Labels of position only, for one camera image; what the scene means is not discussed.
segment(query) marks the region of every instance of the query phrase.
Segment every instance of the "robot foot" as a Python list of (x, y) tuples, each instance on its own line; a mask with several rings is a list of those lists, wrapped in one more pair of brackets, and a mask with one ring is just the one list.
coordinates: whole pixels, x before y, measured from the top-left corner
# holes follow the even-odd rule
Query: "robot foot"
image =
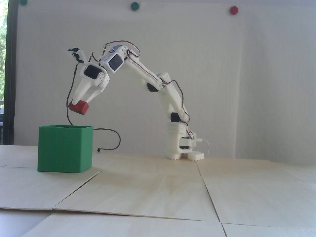
[(198, 152), (198, 151), (193, 151), (188, 154), (188, 159), (192, 161), (200, 161), (204, 160), (204, 153)]

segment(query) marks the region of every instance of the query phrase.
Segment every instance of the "red magnet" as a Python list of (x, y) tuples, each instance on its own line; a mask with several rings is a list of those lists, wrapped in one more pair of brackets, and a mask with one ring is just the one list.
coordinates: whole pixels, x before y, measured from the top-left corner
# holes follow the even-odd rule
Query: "red magnet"
[(232, 14), (232, 15), (236, 15), (238, 13), (238, 7), (236, 6), (233, 6), (230, 8), (229, 12)]
[(76, 105), (73, 105), (71, 101), (68, 105), (68, 108), (73, 112), (84, 115), (87, 112), (89, 105), (87, 102), (82, 100), (79, 100), (79, 102)]

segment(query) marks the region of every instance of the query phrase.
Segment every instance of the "tree foliage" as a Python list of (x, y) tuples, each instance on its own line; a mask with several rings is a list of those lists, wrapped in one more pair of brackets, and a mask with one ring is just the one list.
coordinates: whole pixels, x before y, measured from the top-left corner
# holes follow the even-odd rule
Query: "tree foliage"
[(8, 21), (9, 0), (0, 0), (2, 15), (0, 17), (0, 100), (4, 100), (4, 75), (5, 75), (5, 48), (7, 41), (7, 21)]

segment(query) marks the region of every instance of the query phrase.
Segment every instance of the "open box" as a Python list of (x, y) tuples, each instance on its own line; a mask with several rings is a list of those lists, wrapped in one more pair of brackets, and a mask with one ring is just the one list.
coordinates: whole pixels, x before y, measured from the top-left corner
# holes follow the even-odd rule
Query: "open box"
[(93, 127), (39, 128), (38, 171), (81, 173), (92, 165)]

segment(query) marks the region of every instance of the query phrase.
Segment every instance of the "red block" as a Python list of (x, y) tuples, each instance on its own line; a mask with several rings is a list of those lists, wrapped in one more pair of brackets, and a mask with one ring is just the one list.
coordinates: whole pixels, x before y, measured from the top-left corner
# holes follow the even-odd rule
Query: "red block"
[(69, 103), (68, 108), (76, 113), (85, 115), (85, 113), (87, 112), (89, 105), (87, 102), (79, 100), (79, 102), (76, 105), (72, 104), (72, 101)]

